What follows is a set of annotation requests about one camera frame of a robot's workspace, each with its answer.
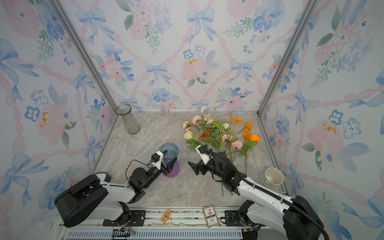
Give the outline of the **blue purple glass vase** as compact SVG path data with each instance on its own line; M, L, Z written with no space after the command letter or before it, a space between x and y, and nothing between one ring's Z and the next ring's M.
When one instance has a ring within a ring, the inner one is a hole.
M176 144L166 143L160 147L160 152L164 154L164 165L166 166L179 154L179 148ZM172 171L166 176L167 178L175 178L180 172L179 162L176 161Z

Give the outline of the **yellow rose stem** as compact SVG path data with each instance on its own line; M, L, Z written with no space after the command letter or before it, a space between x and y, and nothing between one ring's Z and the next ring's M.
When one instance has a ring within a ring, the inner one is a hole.
M191 131L187 131L184 135L185 140L187 141L187 144L190 145L190 149L194 150L196 152L196 147L198 145L203 145L201 142L195 139L193 133ZM235 174L236 171L234 170L230 159L227 157L226 152L214 152L213 149L209 149L206 154L212 154L213 156L217 156L222 161L222 177L214 176L212 173L212 178L215 182L221 183L222 186L227 189L229 192L238 194L235 186Z

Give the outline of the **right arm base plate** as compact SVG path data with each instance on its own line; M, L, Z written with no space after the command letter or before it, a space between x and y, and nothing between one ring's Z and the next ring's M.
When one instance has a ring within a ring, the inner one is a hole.
M247 227L251 224L248 216L239 211L226 210L224 214L221 220L228 227Z

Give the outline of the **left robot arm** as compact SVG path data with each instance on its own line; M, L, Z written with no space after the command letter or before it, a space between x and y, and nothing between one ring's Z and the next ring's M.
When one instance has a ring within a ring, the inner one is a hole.
M135 169L127 186L89 175L54 201L64 226L72 228L86 220L103 220L104 227L128 226L135 219L128 204L138 202L146 194L144 190L161 174L171 173L176 161L177 158L173 158L167 165L158 161L148 170Z

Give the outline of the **pink rose stem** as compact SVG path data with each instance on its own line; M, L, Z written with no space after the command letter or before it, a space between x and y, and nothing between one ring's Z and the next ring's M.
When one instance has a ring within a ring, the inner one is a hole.
M247 167L248 167L248 151L251 148L250 142L245 141L241 142L239 140L235 140L235 138L230 134L224 134L222 135L222 142L227 145L229 149L229 158L232 163L235 162L235 155L236 153L239 153L241 156L245 157L245 170L247 173Z

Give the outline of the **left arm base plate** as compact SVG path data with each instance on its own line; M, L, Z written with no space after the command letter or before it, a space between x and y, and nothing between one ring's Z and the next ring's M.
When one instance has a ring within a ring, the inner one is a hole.
M104 220L104 227L143 227L146 217L145 210L123 212L116 220Z

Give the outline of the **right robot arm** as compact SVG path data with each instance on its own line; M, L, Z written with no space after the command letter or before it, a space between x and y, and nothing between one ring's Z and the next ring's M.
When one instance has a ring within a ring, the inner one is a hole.
M215 153L204 145L195 148L201 160L189 162L196 175L211 173L229 191L246 198L238 209L243 224L263 225L289 240L328 240L323 222L301 196L291 198L269 190L240 172L224 152Z

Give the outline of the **white rose bud stem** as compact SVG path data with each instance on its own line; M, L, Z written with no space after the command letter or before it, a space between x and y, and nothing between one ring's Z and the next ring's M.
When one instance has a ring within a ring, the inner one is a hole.
M229 151L229 156L230 159L232 160L232 151L231 151L231 143L232 143L232 134L231 134L231 128L229 123L224 123L222 125L224 133L222 135L222 141L224 144L226 144L228 151Z

